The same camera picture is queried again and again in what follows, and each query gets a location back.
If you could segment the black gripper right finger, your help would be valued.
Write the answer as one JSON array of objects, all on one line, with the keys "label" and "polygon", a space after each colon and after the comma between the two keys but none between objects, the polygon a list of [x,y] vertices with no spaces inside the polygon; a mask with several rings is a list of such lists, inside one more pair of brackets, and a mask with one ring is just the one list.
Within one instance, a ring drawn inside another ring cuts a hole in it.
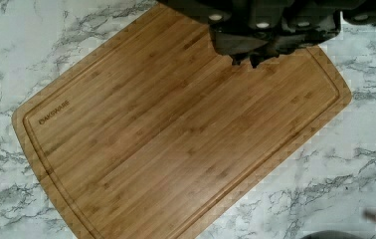
[{"label": "black gripper right finger", "polygon": [[312,47],[330,40],[340,33],[340,12],[336,11],[326,16],[314,29],[295,31],[294,33],[278,30],[263,46],[249,53],[252,67],[280,55],[289,55],[297,49]]}]

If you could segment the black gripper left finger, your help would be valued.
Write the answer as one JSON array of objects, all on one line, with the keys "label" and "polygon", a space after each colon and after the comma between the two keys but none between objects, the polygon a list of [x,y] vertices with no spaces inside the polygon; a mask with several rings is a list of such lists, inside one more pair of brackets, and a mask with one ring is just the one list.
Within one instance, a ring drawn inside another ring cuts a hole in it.
[{"label": "black gripper left finger", "polygon": [[266,32],[256,32],[233,21],[210,25],[209,34],[215,52],[229,56],[233,65],[240,65],[256,49],[269,42]]}]

